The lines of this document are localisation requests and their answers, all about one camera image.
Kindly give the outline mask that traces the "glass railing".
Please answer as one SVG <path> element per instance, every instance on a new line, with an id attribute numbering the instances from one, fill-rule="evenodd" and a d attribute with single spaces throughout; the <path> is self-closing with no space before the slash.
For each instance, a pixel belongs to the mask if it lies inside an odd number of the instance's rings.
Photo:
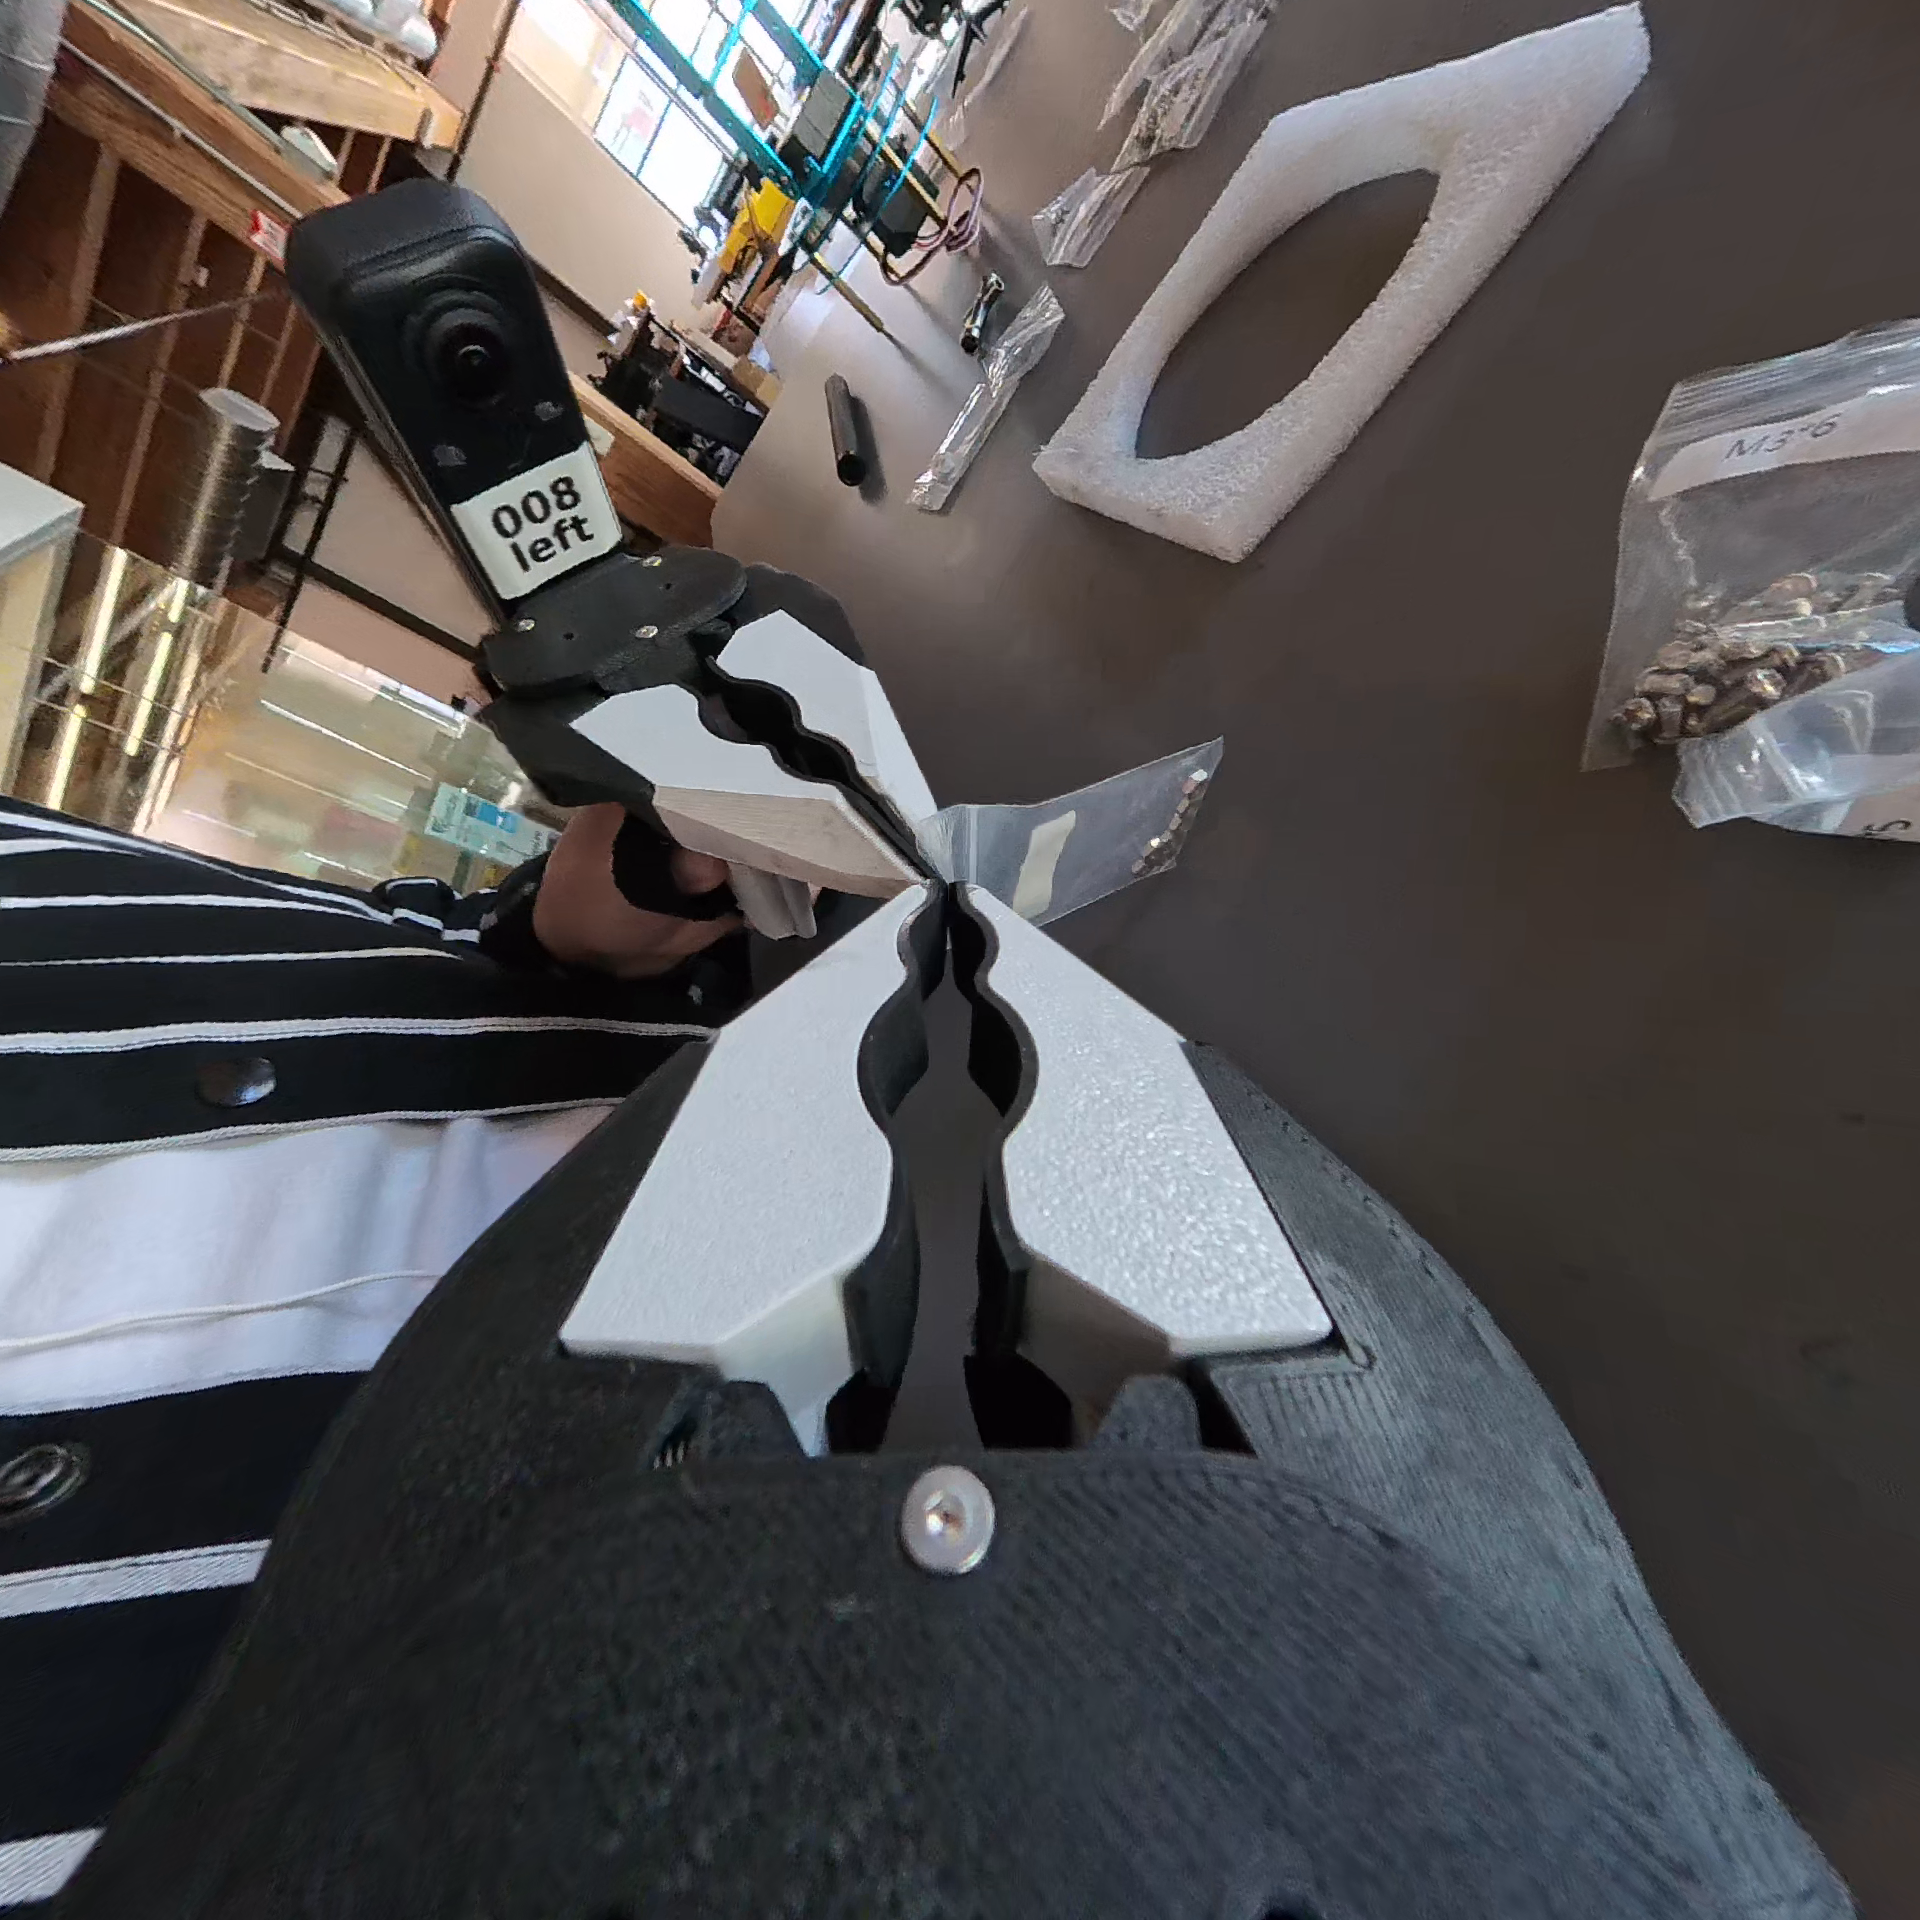
<path id="1" fill-rule="evenodd" d="M 367 889 L 471 891 L 562 814 L 463 709 L 87 534 L 5 562 L 5 796 Z"/>

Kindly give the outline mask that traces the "small ribbed silver duct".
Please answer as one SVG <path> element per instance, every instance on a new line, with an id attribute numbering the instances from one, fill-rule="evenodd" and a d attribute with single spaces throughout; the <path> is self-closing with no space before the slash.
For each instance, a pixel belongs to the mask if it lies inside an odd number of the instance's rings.
<path id="1" fill-rule="evenodd" d="M 225 588 L 249 498 L 282 421 L 261 401 L 215 387 L 199 394 L 194 433 L 175 472 L 162 560 L 197 590 Z"/>

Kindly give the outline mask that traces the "small clear hardware bag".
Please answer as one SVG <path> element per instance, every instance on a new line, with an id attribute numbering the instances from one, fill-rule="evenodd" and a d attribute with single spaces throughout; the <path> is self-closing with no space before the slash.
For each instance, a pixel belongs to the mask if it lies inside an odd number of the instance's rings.
<path id="1" fill-rule="evenodd" d="M 1046 925 L 1169 872 L 1211 790 L 1221 736 L 1041 802 L 969 802 L 916 828 L 949 884 Z"/>

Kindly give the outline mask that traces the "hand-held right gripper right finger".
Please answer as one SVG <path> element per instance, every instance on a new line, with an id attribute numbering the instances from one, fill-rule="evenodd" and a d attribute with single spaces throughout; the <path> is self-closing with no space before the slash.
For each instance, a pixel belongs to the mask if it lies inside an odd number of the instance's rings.
<path id="1" fill-rule="evenodd" d="M 1322 1349 L 1335 1323 L 1187 1038 L 975 884 L 951 891 L 982 1169 L 969 1378 L 1068 1413 L 1194 1360 Z"/>

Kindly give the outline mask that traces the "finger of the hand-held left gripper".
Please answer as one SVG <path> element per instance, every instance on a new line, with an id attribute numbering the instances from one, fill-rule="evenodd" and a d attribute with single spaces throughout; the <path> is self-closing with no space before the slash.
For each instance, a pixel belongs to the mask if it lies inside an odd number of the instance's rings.
<path id="1" fill-rule="evenodd" d="M 690 692 L 620 692 L 574 730 L 646 785 L 666 833 L 690 852 L 849 897 L 889 899 L 924 880 L 839 782 L 791 772 L 759 740 L 713 733 Z"/>
<path id="2" fill-rule="evenodd" d="M 877 677 L 795 614 L 731 633 L 703 732 L 703 851 L 769 873 L 934 873 L 937 802 Z"/>

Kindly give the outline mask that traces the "labelled clear screw bag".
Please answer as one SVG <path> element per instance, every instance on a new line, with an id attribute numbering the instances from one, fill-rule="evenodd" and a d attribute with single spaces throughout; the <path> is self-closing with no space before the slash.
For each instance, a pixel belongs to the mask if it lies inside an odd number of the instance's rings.
<path id="1" fill-rule="evenodd" d="M 1908 651 L 1918 322 L 1678 382 L 1628 481 L 1587 772 L 1674 752 L 1837 667 Z"/>

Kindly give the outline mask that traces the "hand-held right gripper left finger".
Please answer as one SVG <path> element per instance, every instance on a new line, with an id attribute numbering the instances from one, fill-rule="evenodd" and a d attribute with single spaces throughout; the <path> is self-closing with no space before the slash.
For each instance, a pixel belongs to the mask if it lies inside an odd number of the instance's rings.
<path id="1" fill-rule="evenodd" d="M 567 1322 L 567 1354 L 763 1385 L 809 1457 L 885 1421 L 919 1316 L 897 1116 L 929 1069 L 945 889 L 879 904 L 709 1045 Z"/>

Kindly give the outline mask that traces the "wooden counter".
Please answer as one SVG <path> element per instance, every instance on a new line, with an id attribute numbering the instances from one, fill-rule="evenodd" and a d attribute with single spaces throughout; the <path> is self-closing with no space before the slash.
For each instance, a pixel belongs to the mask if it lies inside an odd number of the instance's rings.
<path id="1" fill-rule="evenodd" d="M 569 387 L 622 521 L 663 545 L 713 546 L 723 486 L 585 377 L 569 374 Z"/>

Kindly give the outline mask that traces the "person's left hand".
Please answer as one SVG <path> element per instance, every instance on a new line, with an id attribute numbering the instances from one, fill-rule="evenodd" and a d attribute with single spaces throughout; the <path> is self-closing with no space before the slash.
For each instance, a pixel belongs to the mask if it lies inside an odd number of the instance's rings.
<path id="1" fill-rule="evenodd" d="M 564 970 L 615 979 L 659 979 L 742 931 L 738 914 L 676 920 L 626 899 L 615 877 L 615 846 L 628 820 L 625 808 L 577 809 L 548 851 L 535 893 L 535 937 Z"/>

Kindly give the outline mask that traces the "crumpled clear screw bag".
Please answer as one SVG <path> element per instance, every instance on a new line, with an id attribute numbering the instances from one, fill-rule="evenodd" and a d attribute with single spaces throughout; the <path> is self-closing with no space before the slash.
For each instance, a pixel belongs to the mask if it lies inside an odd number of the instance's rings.
<path id="1" fill-rule="evenodd" d="M 1693 828 L 1754 824 L 1914 846 L 1915 712 L 1807 696 L 1685 744 L 1670 796 Z"/>

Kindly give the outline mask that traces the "white cabinet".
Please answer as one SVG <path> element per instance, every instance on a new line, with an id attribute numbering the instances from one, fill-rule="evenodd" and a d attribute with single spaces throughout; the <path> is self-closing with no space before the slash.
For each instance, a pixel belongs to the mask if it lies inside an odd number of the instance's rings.
<path id="1" fill-rule="evenodd" d="M 82 514 L 78 498 L 3 465 L 3 581 L 36 560 L 67 564 Z"/>

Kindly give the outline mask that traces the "person's striped jacket torso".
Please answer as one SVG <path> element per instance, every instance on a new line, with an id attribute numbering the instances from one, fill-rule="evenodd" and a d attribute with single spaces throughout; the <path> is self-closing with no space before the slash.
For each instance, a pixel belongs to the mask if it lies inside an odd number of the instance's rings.
<path id="1" fill-rule="evenodd" d="M 686 1369 L 559 1355 L 594 1090 L 299 1123 L 262 1045 L 5 1148 L 5 1907 L 615 1915 L 509 1763 Z"/>

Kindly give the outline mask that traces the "white foam frame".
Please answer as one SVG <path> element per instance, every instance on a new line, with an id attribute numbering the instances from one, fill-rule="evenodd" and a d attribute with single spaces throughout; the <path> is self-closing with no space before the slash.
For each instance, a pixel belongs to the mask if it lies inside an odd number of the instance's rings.
<path id="1" fill-rule="evenodd" d="M 1358 438 L 1647 74 L 1636 4 L 1279 113 L 1037 453 L 1057 498 L 1242 562 Z M 1181 339 L 1335 196 L 1429 174 L 1399 268 L 1302 382 L 1207 446 L 1145 460 L 1145 404 Z"/>

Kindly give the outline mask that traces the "group of flat parts bags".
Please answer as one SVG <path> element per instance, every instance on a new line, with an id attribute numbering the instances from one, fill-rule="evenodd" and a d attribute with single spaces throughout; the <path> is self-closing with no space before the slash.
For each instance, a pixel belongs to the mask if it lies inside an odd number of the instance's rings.
<path id="1" fill-rule="evenodd" d="M 1083 172 L 1034 214 L 1044 265 L 1089 268 L 1135 201 L 1151 164 L 1203 142 L 1274 11 L 1271 2 L 1115 6 L 1121 26 L 1149 26 L 1149 35 L 1115 81 L 1100 121 L 1115 123 L 1125 109 L 1134 118 L 1109 168 Z M 972 396 L 908 493 L 914 509 L 937 514 L 951 505 L 1063 325 L 1066 307 L 1042 284 L 987 349 Z"/>

